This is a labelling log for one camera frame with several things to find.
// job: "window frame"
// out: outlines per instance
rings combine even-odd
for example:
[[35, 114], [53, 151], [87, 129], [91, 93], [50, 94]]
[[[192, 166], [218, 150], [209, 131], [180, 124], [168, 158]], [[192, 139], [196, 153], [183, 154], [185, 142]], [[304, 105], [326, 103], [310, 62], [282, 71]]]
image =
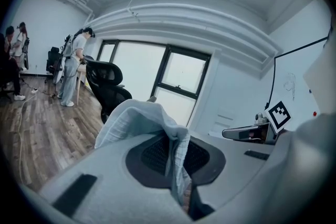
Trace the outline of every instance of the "window frame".
[[120, 40], [118, 40], [118, 39], [113, 39], [113, 40], [103, 40], [103, 42], [102, 42], [101, 45], [100, 45], [100, 48], [99, 48], [99, 52], [98, 52], [96, 61], [99, 61], [100, 56], [101, 56], [101, 53], [103, 52], [103, 48], [104, 48], [105, 45], [111, 45], [111, 44], [114, 44], [114, 48], [113, 48], [113, 51], [112, 51], [112, 54], [111, 54], [111, 58], [110, 58], [110, 61], [109, 61], [110, 63], [112, 63], [112, 61], [113, 61], [113, 59], [114, 59], [114, 56], [116, 55], [116, 52], [117, 52], [117, 48], [118, 48], [119, 42], [120, 42]]
[[[103, 51], [104, 45], [114, 44], [115, 46], [114, 46], [114, 49], [112, 51], [112, 55], [111, 55], [111, 58], [110, 58], [110, 63], [113, 63], [113, 59], [114, 59], [114, 57], [117, 53], [118, 45], [119, 45], [120, 42], [132, 42], [132, 43], [138, 43], [138, 44], [156, 45], [156, 46], [165, 47], [165, 51], [164, 51], [159, 69], [157, 71], [157, 74], [156, 74], [156, 77], [155, 77], [155, 80], [154, 80], [154, 85], [153, 85], [152, 92], [151, 92], [150, 96], [151, 97], [154, 96], [157, 87], [160, 87], [160, 88], [165, 89], [167, 91], [172, 91], [172, 92], [175, 92], [175, 93], [180, 94], [182, 96], [186, 96], [186, 97], [189, 97], [191, 99], [194, 99], [195, 100], [195, 105], [194, 105], [194, 107], [191, 111], [189, 120], [187, 122], [187, 125], [188, 125], [188, 123], [190, 121], [190, 118], [191, 118], [191, 116], [194, 112], [195, 106], [197, 104], [198, 97], [200, 96], [200, 93], [201, 93], [201, 90], [202, 90], [202, 87], [203, 87], [204, 79], [205, 79], [206, 73], [208, 71], [209, 63], [210, 63], [210, 60], [211, 60], [211, 54], [207, 54], [207, 53], [200, 52], [200, 51], [193, 50], [193, 49], [182, 48], [182, 47], [175, 46], [175, 45], [170, 45], [170, 44], [162, 44], [162, 43], [140, 41], [140, 40], [118, 40], [118, 39], [114, 39], [114, 40], [103, 40], [103, 42], [100, 46], [99, 52], [98, 52], [97, 61], [99, 61], [99, 58], [100, 58], [101, 53]], [[182, 90], [181, 88], [174, 87], [174, 86], [171, 86], [171, 85], [168, 85], [168, 84], [165, 84], [165, 83], [162, 82], [164, 72], [167, 68], [168, 60], [169, 60], [169, 57], [170, 57], [171, 53], [185, 55], [185, 56], [189, 56], [189, 57], [193, 57], [193, 58], [205, 61], [204, 69], [203, 69], [201, 79], [200, 79], [200, 82], [198, 84], [196, 93], [189, 92], [189, 91], [186, 91], [186, 90]]]
[[[193, 58], [205, 61], [204, 69], [203, 69], [201, 79], [200, 79], [200, 83], [198, 84], [196, 93], [189, 92], [189, 91], [186, 91], [186, 90], [182, 90], [178, 87], [174, 87], [174, 86], [171, 86], [171, 85], [168, 85], [168, 84], [165, 84], [165, 83], [162, 82], [164, 72], [167, 68], [168, 60], [169, 60], [169, 57], [170, 57], [171, 53], [185, 55], [185, 56], [189, 56], [189, 57], [193, 57]], [[174, 45], [167, 45], [166, 50], [165, 50], [165, 52], [163, 54], [163, 57], [162, 57], [162, 61], [161, 61], [159, 70], [157, 71], [157, 76], [156, 76], [155, 81], [154, 81], [151, 96], [154, 96], [156, 88], [160, 87], [160, 88], [163, 88], [165, 90], [172, 91], [172, 92], [178, 93], [180, 95], [195, 99], [196, 102], [197, 102], [197, 99], [200, 96], [199, 94], [201, 92], [203, 82], [204, 82], [204, 79], [205, 79], [205, 76], [206, 76], [206, 73], [207, 73], [207, 70], [208, 70], [210, 59], [211, 59], [211, 55], [205, 54], [203, 52], [199, 52], [199, 51], [191, 50], [191, 49], [186, 49], [186, 48], [181, 48], [181, 47], [174, 46]]]

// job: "window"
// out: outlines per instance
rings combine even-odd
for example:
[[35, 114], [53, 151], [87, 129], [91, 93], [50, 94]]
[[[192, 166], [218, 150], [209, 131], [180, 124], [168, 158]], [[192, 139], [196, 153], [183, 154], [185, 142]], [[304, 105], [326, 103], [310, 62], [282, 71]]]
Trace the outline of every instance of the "window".
[[151, 96], [177, 124], [187, 126], [207, 72], [210, 55], [142, 41], [106, 40], [99, 61], [112, 62], [123, 75], [122, 85], [133, 99]]
[[112, 62], [121, 71], [125, 85], [133, 99], [146, 101], [151, 96], [165, 46], [121, 41]]
[[111, 62], [113, 51], [118, 46], [118, 40], [107, 40], [101, 44], [98, 52], [97, 61]]
[[187, 126], [209, 65], [210, 55], [167, 46], [152, 95], [177, 124]]

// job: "table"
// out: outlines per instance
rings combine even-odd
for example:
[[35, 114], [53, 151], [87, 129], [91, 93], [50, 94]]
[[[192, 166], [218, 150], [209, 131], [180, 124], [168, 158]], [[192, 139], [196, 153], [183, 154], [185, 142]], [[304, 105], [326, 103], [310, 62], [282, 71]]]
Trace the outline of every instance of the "table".
[[79, 99], [79, 88], [80, 88], [80, 81], [82, 79], [82, 75], [86, 76], [86, 65], [80, 65], [77, 69], [78, 76], [78, 82], [77, 82], [77, 105], [78, 105], [78, 99]]

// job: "woman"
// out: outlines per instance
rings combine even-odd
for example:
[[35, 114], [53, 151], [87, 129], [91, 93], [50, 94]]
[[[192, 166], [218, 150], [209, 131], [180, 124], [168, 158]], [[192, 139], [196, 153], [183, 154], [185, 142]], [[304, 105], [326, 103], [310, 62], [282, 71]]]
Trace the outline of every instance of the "woman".
[[11, 79], [14, 84], [14, 100], [23, 101], [26, 99], [24, 95], [20, 94], [20, 77], [19, 77], [19, 67], [17, 66], [16, 60], [9, 56], [10, 43], [13, 39], [14, 27], [9, 26], [6, 29], [6, 37], [4, 38], [1, 34], [0, 41], [0, 68], [2, 70], [2, 76], [6, 76]]
[[27, 29], [26, 24], [24, 22], [19, 25], [20, 33], [16, 38], [16, 42], [12, 45], [12, 55], [16, 60], [16, 63], [19, 67], [21, 67], [21, 57], [22, 57], [22, 46], [24, 45], [27, 39]]
[[73, 106], [74, 103], [71, 101], [73, 92], [76, 87], [76, 74], [80, 62], [83, 61], [83, 49], [85, 47], [86, 41], [92, 36], [92, 29], [87, 27], [78, 31], [70, 44], [67, 45], [64, 56], [65, 70], [64, 79], [57, 97], [61, 99], [61, 105], [63, 106]]

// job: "white shirt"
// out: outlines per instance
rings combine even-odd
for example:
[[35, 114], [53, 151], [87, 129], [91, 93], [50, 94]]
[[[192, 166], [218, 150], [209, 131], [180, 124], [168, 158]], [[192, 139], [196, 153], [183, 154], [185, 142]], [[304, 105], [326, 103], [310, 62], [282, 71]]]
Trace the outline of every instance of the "white shirt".
[[21, 44], [19, 47], [14, 48], [13, 50], [14, 52], [14, 56], [20, 57], [22, 55], [22, 46], [26, 41], [26, 35], [24, 35], [22, 32], [17, 36], [16, 38], [16, 42], [20, 41]]
[[69, 49], [66, 50], [64, 53], [65, 57], [71, 56], [74, 57], [78, 62], [79, 62], [79, 57], [76, 55], [76, 50], [77, 49], [84, 49], [85, 44], [86, 44], [86, 38], [83, 35], [78, 35], [74, 41], [72, 42], [71, 46]]

